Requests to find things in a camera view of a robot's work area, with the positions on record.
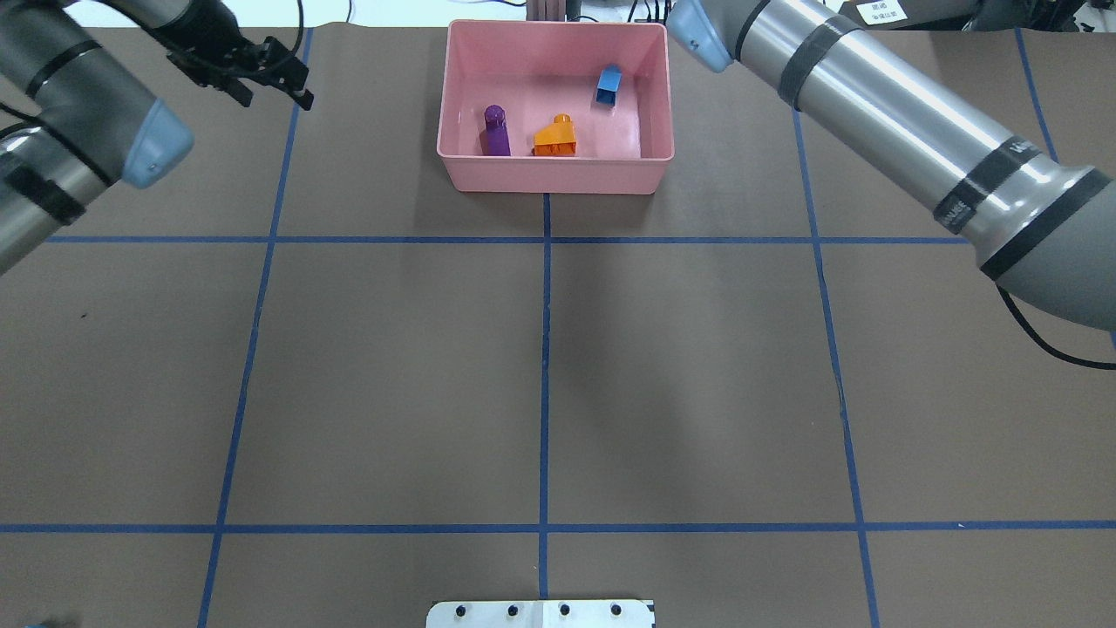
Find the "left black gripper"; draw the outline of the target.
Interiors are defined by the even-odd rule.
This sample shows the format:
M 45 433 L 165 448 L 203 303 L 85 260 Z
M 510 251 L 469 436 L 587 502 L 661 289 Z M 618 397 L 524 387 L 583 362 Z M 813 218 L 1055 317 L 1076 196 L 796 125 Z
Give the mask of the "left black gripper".
M 221 88 L 242 107 L 251 107 L 254 91 L 238 78 L 254 73 L 246 57 L 252 46 L 240 32 L 234 12 L 221 1 L 187 1 L 166 25 L 153 28 L 166 44 L 169 59 L 199 86 Z M 304 112 L 310 112 L 315 95 L 306 88 L 310 73 L 269 73 L 262 84 L 283 91 Z

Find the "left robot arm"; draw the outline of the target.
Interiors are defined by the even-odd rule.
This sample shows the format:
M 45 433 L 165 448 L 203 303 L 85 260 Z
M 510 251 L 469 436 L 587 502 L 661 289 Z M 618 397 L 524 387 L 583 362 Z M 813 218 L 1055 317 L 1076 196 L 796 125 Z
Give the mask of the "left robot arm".
M 1 265 L 86 214 L 116 183 L 150 189 L 185 160 L 194 136 L 160 99 L 67 13 L 65 1 L 1 4 L 3 76 L 38 106 L 3 105 L 13 124 L 1 155 Z M 299 44 L 254 44 L 222 1 L 112 1 L 167 52 L 191 83 L 244 107 L 251 85 L 283 91 L 304 112 L 314 104 Z

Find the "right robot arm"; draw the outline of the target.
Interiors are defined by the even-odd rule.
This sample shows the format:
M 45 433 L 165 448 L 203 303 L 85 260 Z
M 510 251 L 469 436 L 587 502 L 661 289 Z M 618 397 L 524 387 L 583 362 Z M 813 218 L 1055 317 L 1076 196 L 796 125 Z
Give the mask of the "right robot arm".
M 1065 321 L 1115 326 L 1113 178 L 1068 167 L 817 1 L 677 1 L 667 31 L 739 62 L 908 192 L 993 283 Z

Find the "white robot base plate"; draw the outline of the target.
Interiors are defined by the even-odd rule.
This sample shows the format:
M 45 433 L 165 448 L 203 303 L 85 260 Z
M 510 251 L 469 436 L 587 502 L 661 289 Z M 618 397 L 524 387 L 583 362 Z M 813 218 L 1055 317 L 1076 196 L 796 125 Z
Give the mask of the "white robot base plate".
M 655 627 L 652 601 L 638 599 L 472 600 L 432 605 L 426 627 Z

